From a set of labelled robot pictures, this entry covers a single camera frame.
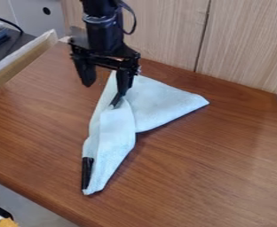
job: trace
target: wooden table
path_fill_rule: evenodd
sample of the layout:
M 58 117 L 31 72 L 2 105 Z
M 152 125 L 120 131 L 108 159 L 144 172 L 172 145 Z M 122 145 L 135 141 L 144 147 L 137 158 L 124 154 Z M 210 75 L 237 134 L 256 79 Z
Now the wooden table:
M 277 226 L 274 94 L 142 60 L 210 105 L 138 142 L 100 193 L 80 191 L 82 144 L 103 89 L 59 43 L 0 89 L 0 183 L 81 226 Z

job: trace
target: cloth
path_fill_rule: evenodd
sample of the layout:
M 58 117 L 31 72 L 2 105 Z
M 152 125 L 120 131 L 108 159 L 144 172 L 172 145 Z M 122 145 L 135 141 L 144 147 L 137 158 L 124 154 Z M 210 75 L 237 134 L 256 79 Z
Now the cloth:
M 91 180 L 84 194 L 104 189 L 136 142 L 136 133 L 157 128 L 209 102 L 196 94 L 139 75 L 118 105 L 110 106 L 117 92 L 115 72 L 110 75 L 83 144 L 83 157 L 93 158 Z

